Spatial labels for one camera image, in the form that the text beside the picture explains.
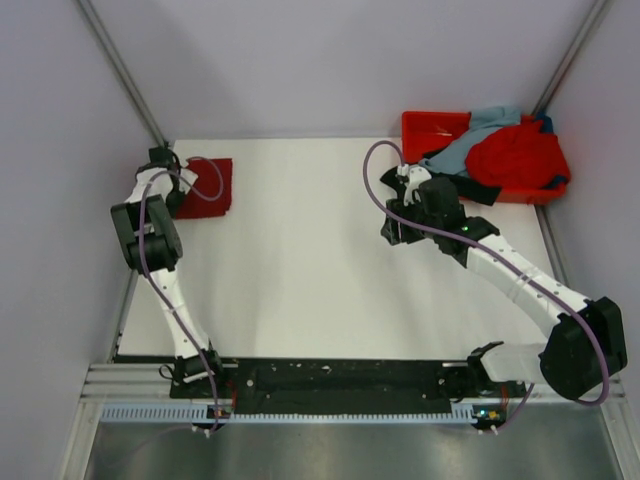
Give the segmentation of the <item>left aluminium corner post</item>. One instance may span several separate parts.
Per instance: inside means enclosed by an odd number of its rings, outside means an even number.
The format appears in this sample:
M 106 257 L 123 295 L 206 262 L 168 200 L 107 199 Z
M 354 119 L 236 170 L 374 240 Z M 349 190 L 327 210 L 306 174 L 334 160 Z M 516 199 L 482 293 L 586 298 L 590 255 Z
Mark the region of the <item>left aluminium corner post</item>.
M 145 101 L 137 83 L 126 65 L 126 62 L 120 54 L 93 2 L 90 0 L 74 0 L 73 4 L 85 22 L 87 29 L 96 40 L 100 51 L 116 78 L 116 81 L 120 85 L 142 126 L 153 139 L 155 144 L 165 146 L 168 143 L 168 140 L 154 118 L 154 115 L 147 105 L 147 102 Z

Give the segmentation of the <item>dark red t shirt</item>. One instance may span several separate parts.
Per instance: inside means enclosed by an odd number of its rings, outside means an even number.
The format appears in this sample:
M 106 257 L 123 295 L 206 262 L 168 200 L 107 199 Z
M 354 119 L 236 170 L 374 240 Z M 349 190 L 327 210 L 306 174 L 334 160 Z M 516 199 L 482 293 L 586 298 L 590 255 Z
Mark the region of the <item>dark red t shirt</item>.
M 210 200 L 203 199 L 191 189 L 179 207 L 176 218 L 199 220 L 225 216 L 232 203 L 232 159 L 191 157 L 186 160 L 186 167 L 182 170 L 184 178 L 187 178 L 188 170 L 197 175 L 190 183 Z

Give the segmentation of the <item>black t shirt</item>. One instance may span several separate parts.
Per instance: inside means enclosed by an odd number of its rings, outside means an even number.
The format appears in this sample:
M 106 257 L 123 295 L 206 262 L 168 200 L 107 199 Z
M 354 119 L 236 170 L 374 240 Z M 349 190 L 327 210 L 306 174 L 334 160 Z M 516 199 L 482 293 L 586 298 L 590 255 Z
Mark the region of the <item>black t shirt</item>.
M 460 197 L 486 206 L 492 206 L 502 192 L 501 187 L 484 186 L 473 179 L 462 176 L 442 173 L 432 173 L 431 176 L 433 178 L 448 179 L 456 187 Z M 396 167 L 392 167 L 386 171 L 380 177 L 380 182 L 395 191 L 399 199 L 404 198 L 406 186 L 400 181 Z

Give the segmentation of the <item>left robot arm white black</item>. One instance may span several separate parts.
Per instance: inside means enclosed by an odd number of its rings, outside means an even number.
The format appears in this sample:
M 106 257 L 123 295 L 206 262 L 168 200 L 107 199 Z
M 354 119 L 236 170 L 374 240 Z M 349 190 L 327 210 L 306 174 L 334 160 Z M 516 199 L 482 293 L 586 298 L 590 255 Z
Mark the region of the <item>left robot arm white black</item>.
M 183 246 L 174 219 L 191 194 L 207 203 L 225 202 L 227 181 L 211 159 L 192 157 L 182 164 L 168 145 L 148 154 L 131 194 L 110 208 L 111 219 L 127 266 L 155 292 L 168 323 L 175 357 L 172 383 L 193 384 L 203 395 L 216 396 L 226 387 L 227 374 L 187 306 L 178 273 Z

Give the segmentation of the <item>light blue t shirt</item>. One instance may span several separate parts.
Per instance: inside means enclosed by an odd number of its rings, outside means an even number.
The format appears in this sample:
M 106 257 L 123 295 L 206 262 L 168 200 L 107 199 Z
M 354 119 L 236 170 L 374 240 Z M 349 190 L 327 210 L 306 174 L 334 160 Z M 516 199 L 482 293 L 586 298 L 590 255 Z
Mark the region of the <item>light blue t shirt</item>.
M 521 123 L 522 110 L 516 106 L 498 106 L 471 112 L 469 127 L 457 140 L 419 165 L 432 174 L 469 178 L 466 159 L 471 149 L 498 130 Z

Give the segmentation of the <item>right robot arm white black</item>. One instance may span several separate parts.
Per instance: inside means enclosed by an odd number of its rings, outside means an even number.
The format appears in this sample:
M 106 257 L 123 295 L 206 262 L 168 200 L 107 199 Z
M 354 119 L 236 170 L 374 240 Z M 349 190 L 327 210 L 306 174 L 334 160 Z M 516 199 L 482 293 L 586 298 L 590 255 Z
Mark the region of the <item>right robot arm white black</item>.
M 627 366 L 622 313 L 613 300 L 589 299 L 541 271 L 495 225 L 467 215 L 450 180 L 388 171 L 380 181 L 395 193 L 385 203 L 381 229 L 390 244 L 433 240 L 441 253 L 502 292 L 545 338 L 542 344 L 493 341 L 475 349 L 466 372 L 474 393 L 487 396 L 503 382 L 523 381 L 581 401 Z

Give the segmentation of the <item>bright red t shirt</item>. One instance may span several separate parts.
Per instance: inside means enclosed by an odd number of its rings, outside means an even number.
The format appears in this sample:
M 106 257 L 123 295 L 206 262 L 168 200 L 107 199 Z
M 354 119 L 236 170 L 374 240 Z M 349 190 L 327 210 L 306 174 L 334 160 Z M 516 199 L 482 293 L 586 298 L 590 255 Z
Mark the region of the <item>bright red t shirt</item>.
M 469 176 L 490 187 L 548 189 L 571 181 L 558 136 L 541 120 L 499 128 L 474 145 L 465 159 Z

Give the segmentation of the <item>aluminium corner post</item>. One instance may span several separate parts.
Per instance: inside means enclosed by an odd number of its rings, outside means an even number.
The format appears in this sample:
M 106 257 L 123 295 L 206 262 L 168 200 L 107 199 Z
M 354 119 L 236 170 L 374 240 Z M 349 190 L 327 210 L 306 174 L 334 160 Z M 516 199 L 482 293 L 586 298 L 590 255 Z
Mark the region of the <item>aluminium corner post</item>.
M 137 83 L 126 65 L 126 62 L 120 54 L 93 2 L 90 0 L 74 0 L 73 4 L 85 22 L 87 29 L 96 40 L 100 51 L 116 78 L 116 81 L 120 85 L 142 126 L 153 139 L 155 144 L 165 146 L 168 143 L 168 140 L 154 118 L 154 115 L 147 105 L 147 102 L 145 101 Z
M 549 109 L 562 84 L 614 4 L 613 0 L 596 0 L 590 3 L 576 33 L 573 35 L 552 76 L 535 103 L 531 111 L 532 116 L 546 112 Z

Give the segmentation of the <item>red plastic bin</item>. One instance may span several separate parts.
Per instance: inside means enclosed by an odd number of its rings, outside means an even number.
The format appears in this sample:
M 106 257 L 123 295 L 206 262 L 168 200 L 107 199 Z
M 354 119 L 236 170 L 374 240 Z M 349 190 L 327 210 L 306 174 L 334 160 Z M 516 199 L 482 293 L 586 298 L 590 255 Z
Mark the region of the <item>red plastic bin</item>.
M 448 147 L 468 130 L 470 120 L 469 112 L 405 111 L 401 116 L 401 145 L 406 162 L 419 163 L 425 154 Z M 483 205 L 548 205 L 566 193 L 567 184 L 557 180 L 543 189 L 502 188 L 492 195 L 481 194 L 481 200 L 473 193 L 469 200 Z

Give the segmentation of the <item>right aluminium side rail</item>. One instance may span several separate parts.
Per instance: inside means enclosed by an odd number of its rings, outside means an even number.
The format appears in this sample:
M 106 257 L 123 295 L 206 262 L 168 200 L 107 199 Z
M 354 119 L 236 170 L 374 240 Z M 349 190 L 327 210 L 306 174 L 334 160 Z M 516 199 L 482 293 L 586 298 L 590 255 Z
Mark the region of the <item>right aluminium side rail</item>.
M 536 217 L 542 232 L 545 248 L 552 267 L 554 278 L 567 288 L 575 290 L 570 276 L 569 269 L 565 264 L 565 258 L 546 206 L 536 205 L 534 207 Z

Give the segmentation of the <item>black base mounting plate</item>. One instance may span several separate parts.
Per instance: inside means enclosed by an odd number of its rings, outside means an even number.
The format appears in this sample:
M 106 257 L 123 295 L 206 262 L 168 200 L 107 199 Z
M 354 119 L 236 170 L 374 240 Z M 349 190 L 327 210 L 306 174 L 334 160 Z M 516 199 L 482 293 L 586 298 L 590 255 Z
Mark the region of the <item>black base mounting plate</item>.
M 192 359 L 159 373 L 171 383 L 171 398 L 217 399 L 236 415 L 448 413 L 463 400 L 501 402 L 525 393 L 464 361 L 223 358 L 212 370 Z

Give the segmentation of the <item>right aluminium corner post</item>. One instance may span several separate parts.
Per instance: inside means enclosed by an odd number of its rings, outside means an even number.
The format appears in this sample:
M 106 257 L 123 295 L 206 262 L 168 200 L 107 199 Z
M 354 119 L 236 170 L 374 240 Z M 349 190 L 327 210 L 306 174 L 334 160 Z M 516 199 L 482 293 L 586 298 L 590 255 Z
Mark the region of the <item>right aluminium corner post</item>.
M 576 33 L 573 35 L 552 76 L 535 103 L 531 111 L 532 116 L 546 112 L 549 109 L 562 84 L 614 4 L 613 0 L 596 0 L 590 3 Z

